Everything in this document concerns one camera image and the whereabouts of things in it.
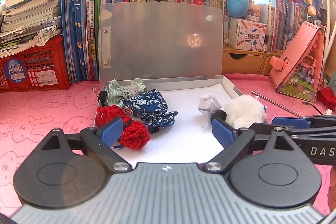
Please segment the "blue patterned cloth pouch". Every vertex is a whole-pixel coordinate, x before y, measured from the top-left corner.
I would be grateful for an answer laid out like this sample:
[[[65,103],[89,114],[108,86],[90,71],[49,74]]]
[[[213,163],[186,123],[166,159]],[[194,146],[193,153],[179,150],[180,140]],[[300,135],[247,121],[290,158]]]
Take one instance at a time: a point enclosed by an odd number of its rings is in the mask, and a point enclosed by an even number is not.
[[[123,104],[125,110],[130,110],[144,122],[150,134],[158,132],[160,128],[172,126],[178,115],[177,111],[169,111],[167,102],[157,89],[131,97]]]

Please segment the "white fluffy plush toy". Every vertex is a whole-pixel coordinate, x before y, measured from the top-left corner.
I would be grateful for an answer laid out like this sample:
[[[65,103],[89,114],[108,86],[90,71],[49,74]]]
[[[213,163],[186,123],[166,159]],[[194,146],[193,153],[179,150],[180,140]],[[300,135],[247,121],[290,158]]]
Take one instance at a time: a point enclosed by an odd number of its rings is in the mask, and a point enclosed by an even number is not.
[[[227,114],[225,122],[236,129],[263,123],[266,119],[266,107],[258,96],[242,95],[232,99],[224,106],[224,111]]]

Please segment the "black round lid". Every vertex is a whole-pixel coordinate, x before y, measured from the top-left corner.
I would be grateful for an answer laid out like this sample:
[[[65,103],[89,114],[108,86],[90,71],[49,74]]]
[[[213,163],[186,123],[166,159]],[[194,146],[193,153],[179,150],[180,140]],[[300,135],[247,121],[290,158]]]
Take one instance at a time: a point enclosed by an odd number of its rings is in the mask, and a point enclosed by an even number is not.
[[[214,119],[218,119],[218,118],[225,121],[226,117],[227,117],[227,113],[225,111],[217,110],[216,112],[211,114],[211,122],[213,122]]]

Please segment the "silver cardboard box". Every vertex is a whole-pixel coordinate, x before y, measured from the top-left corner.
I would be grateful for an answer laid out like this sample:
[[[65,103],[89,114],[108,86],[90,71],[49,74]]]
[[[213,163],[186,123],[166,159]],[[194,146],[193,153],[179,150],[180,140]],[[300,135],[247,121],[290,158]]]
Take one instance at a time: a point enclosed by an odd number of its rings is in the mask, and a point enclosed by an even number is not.
[[[171,2],[108,3],[100,8],[98,31],[100,86],[111,80],[126,86],[142,79],[157,89],[169,110],[171,126],[151,135],[145,147],[117,153],[139,162],[207,162],[222,151],[201,96],[211,94],[222,105],[240,90],[222,75],[222,16],[208,6]]]

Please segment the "red plastic crate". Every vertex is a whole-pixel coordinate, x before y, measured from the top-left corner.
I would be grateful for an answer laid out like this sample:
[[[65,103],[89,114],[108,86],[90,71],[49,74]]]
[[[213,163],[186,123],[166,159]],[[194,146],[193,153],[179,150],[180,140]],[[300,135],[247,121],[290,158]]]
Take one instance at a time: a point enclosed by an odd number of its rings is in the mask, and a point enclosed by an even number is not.
[[[67,90],[70,86],[61,35],[44,46],[1,58],[1,92]]]

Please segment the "black binder clip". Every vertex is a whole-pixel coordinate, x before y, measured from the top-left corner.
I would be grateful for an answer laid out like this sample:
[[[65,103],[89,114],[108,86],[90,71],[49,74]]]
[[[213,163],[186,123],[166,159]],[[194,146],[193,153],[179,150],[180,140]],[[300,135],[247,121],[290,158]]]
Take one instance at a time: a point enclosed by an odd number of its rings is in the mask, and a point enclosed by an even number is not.
[[[101,90],[98,92],[95,87],[93,87],[92,90],[94,94],[96,94],[98,107],[105,107],[108,91]]]

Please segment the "pink triangular toy house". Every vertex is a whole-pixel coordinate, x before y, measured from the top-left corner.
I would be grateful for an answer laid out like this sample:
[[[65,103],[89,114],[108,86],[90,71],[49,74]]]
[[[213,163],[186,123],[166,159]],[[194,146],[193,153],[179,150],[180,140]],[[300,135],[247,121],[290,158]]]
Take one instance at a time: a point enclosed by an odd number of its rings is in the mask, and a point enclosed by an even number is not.
[[[272,57],[269,78],[276,91],[307,102],[316,99],[324,56],[324,31],[303,22],[281,57]]]

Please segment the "wooden drawer organizer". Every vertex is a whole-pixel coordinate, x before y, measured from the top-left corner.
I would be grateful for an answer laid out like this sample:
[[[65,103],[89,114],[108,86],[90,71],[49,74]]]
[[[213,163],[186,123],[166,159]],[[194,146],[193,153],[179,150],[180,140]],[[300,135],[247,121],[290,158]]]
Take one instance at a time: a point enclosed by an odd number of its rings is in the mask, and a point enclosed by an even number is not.
[[[267,76],[272,69],[272,56],[280,57],[281,53],[237,50],[223,47],[222,74],[242,73]]]

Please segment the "row of upright books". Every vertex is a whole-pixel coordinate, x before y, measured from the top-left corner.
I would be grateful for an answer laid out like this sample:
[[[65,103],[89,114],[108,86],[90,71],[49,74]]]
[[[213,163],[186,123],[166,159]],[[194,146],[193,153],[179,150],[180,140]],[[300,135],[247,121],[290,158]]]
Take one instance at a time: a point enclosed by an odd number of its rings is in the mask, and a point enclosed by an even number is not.
[[[72,83],[98,81],[98,25],[102,4],[115,0],[61,0],[66,64]]]

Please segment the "metal rod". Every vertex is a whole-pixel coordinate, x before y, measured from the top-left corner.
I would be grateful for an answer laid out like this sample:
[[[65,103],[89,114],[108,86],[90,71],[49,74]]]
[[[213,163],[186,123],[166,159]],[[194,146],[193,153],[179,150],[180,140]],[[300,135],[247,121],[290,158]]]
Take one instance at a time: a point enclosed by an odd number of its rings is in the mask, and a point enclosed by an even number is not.
[[[266,96],[263,96],[263,95],[255,92],[255,91],[252,91],[252,94],[255,95],[255,96],[257,96],[257,97],[259,97],[259,98],[261,98],[261,99],[263,99],[263,100],[265,100],[266,102],[269,102],[269,103],[273,104],[274,106],[277,106],[277,107],[281,108],[282,110],[287,111],[288,113],[290,113],[290,114],[292,114],[292,115],[294,115],[294,116],[296,116],[298,118],[303,118],[303,116],[297,114],[296,112],[290,110],[289,108],[287,108],[285,106],[282,106],[281,104],[275,102],[274,100],[267,98]]]

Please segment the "green checked cloth scrunchie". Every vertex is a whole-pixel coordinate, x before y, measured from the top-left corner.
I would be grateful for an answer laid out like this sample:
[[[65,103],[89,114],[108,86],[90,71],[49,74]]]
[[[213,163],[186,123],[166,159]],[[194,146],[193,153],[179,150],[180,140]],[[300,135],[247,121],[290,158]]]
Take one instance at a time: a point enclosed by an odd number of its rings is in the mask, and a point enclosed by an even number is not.
[[[116,80],[112,80],[108,86],[107,104],[123,108],[124,100],[147,92],[147,86],[139,78],[131,80],[129,85],[122,86]]]

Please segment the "blue ball plush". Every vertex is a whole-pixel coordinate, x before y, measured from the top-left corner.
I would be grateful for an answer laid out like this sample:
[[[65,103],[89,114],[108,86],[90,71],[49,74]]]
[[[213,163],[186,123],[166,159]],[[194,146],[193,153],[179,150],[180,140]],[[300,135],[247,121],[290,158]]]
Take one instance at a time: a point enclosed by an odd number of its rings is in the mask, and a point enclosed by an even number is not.
[[[228,0],[227,10],[229,16],[242,18],[249,10],[249,0]]]

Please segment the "white stationery box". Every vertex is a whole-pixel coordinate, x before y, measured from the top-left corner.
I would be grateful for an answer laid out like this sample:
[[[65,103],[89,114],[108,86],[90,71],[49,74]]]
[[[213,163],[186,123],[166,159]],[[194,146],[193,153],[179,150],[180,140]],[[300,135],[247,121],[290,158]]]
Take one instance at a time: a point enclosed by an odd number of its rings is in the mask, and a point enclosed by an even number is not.
[[[237,50],[261,52],[267,25],[245,19],[231,18],[228,37],[230,46]]]

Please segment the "red crocheted pouch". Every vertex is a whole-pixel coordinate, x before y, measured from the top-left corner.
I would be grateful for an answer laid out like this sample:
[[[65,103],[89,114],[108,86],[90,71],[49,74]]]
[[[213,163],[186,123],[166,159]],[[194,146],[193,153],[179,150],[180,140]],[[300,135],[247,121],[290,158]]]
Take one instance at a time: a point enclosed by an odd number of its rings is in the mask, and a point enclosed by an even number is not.
[[[97,108],[96,124],[99,127],[106,125],[114,118],[121,118],[123,122],[122,134],[117,139],[123,147],[137,151],[150,140],[150,133],[146,126],[139,121],[134,121],[119,106]]]

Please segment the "stack of books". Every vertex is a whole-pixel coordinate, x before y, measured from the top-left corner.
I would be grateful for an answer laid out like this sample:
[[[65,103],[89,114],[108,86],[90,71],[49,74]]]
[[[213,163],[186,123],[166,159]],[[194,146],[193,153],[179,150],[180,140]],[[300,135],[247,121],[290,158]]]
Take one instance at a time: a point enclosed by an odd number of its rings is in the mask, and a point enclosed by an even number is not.
[[[1,57],[44,46],[63,31],[62,0],[1,0]]]

